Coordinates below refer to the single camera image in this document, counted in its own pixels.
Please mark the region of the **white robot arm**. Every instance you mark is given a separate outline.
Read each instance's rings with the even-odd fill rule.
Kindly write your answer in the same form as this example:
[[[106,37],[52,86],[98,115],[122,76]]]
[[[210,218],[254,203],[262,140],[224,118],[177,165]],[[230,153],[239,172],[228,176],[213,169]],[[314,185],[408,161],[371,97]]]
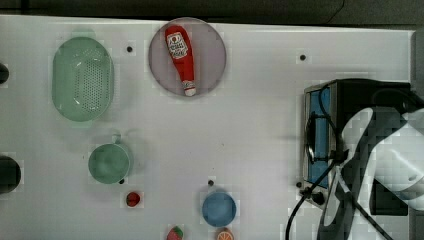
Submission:
[[[344,126],[317,240],[408,240],[396,208],[423,209],[423,110],[365,108]]]

